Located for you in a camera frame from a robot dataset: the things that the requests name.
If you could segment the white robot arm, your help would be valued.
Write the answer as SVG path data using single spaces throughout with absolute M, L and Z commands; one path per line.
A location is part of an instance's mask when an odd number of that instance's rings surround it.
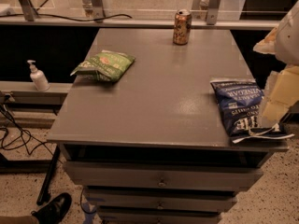
M 299 101 L 299 1 L 253 50 L 272 54 L 286 64 L 269 75 L 260 104 L 258 123 L 272 127 Z

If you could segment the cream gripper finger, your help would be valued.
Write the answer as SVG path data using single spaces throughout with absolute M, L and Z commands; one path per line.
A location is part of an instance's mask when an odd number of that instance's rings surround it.
M 299 101 L 299 66 L 287 65 L 280 72 L 272 71 L 263 93 L 259 124 L 262 127 L 273 127 Z

